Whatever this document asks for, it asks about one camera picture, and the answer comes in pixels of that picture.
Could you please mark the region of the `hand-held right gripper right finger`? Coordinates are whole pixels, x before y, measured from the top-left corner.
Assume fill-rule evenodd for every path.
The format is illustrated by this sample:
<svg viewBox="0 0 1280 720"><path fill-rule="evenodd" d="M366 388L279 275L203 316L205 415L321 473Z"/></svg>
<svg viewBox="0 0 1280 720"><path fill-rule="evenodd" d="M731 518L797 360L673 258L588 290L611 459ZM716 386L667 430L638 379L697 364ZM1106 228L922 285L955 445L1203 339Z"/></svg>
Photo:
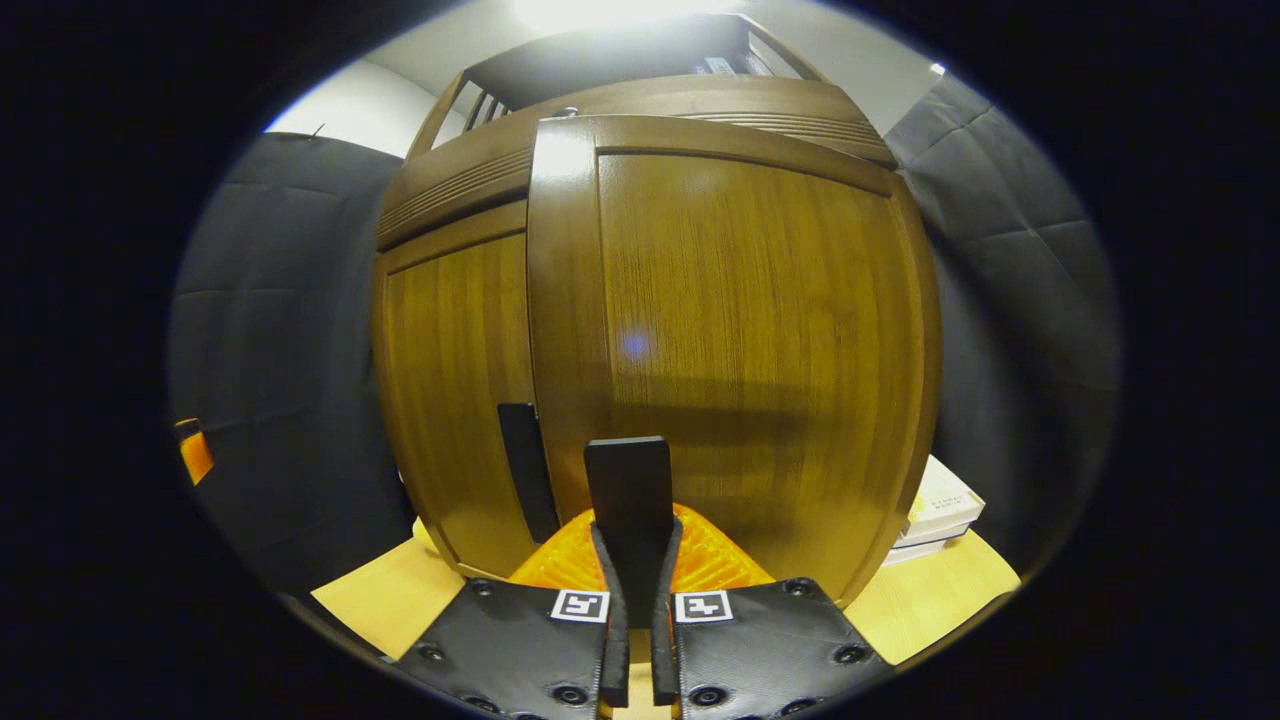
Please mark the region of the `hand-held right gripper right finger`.
<svg viewBox="0 0 1280 720"><path fill-rule="evenodd" d="M676 719L791 719L865 693L890 661L808 577L774 579L684 505L652 628L654 701Z"/></svg>

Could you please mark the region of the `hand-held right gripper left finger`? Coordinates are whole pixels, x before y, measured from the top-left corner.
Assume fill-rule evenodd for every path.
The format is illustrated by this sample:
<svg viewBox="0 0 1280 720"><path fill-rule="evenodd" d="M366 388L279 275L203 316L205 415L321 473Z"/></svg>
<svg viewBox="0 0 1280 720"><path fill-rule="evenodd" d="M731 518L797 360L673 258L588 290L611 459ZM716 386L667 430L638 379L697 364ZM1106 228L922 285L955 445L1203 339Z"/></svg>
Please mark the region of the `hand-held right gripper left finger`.
<svg viewBox="0 0 1280 720"><path fill-rule="evenodd" d="M394 667L483 717L611 717L628 701L628 629L594 530L581 512L506 580L466 580Z"/></svg>

